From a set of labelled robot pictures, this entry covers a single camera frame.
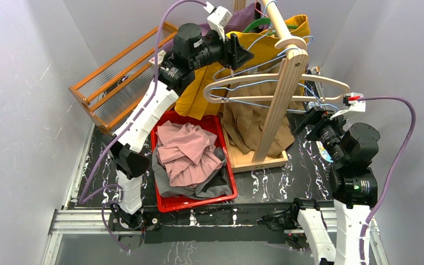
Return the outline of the khaki tan garment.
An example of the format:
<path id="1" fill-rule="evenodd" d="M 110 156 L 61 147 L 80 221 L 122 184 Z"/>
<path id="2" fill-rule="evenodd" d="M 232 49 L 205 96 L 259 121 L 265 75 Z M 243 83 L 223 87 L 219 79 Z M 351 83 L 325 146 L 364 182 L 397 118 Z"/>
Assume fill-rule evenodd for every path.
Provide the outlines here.
<path id="1" fill-rule="evenodd" d="M 270 102 L 261 102 L 261 106 L 243 103 L 226 103 L 222 112 L 222 124 L 229 136 L 230 144 L 243 154 L 255 151 L 261 141 L 263 126 L 268 114 Z M 278 130 L 267 152 L 269 157 L 277 157 L 294 143 L 287 115 L 278 122 Z"/>

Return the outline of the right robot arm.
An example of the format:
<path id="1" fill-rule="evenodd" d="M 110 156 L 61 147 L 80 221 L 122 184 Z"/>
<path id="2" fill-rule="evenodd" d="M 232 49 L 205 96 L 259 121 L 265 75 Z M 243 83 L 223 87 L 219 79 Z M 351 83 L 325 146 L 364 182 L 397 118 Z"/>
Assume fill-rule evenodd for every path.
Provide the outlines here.
<path id="1" fill-rule="evenodd" d="M 328 176 L 336 211 L 337 238 L 333 243 L 315 200 L 293 201 L 290 224 L 303 229 L 315 264 L 368 264 L 371 210 L 378 202 L 378 184 L 370 168 L 378 153 L 379 132 L 366 123 L 344 130 L 343 115 L 312 107 L 293 130 L 298 135 L 307 126 L 308 141 L 319 141 L 331 157 Z"/>

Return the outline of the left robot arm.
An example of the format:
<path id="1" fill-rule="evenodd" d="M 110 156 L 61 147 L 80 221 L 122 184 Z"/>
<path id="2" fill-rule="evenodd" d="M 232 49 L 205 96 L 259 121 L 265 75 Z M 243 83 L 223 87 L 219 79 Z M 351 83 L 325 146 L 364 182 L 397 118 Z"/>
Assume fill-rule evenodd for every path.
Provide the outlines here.
<path id="1" fill-rule="evenodd" d="M 209 30 L 203 35 L 201 27 L 194 23 L 178 28 L 170 51 L 160 62 L 140 103 L 112 136 L 105 135 L 103 139 L 105 150 L 115 164 L 121 190 L 120 201 L 113 203 L 110 209 L 128 229 L 136 230 L 143 222 L 141 176 L 151 162 L 141 150 L 161 116 L 195 80 L 196 70 L 216 62 L 237 70 L 253 57 L 234 33 L 226 36 Z"/>

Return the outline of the grey pleated skirt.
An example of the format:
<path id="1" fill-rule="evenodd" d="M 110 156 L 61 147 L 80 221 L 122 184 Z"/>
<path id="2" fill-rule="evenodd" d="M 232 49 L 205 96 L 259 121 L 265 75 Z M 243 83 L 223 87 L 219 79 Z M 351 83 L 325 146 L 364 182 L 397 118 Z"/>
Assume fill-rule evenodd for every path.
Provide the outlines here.
<path id="1" fill-rule="evenodd" d="M 173 187 L 169 183 L 167 171 L 158 159 L 157 149 L 152 153 L 152 170 L 158 192 L 163 198 L 171 198 L 182 195 L 195 200 L 206 200 L 217 198 L 222 195 L 231 195 L 232 190 L 226 176 L 225 166 L 227 165 L 224 150 L 218 147 L 213 154 L 221 161 L 221 168 L 214 170 L 203 182 L 187 187 Z"/>

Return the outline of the pink ruffled garment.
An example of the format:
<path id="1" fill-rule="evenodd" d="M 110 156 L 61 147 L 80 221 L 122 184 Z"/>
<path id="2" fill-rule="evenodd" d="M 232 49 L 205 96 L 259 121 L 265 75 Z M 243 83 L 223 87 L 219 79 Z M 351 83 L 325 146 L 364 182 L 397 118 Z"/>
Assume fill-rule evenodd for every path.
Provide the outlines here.
<path id="1" fill-rule="evenodd" d="M 214 154 L 218 136 L 199 125 L 167 121 L 157 127 L 156 135 L 157 157 L 172 187 L 203 183 L 222 167 L 222 159 Z"/>

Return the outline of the beige plastic hanger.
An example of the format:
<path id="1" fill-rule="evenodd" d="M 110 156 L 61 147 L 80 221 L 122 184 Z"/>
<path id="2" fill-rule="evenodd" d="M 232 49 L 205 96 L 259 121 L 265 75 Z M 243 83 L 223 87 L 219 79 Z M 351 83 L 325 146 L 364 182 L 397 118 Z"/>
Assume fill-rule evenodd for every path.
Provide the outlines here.
<path id="1" fill-rule="evenodd" d="M 234 102 L 270 102 L 273 99 L 273 93 L 276 90 L 280 79 L 279 73 L 262 73 L 254 75 L 245 75 L 238 77 L 229 77 L 213 82 L 203 89 L 203 97 L 210 103 L 234 103 Z M 311 81 L 336 87 L 342 93 L 335 97 L 316 98 L 314 96 L 293 95 L 294 102 L 317 102 L 335 103 L 341 101 L 344 94 L 350 93 L 349 85 L 318 75 L 302 74 L 297 81 Z"/>

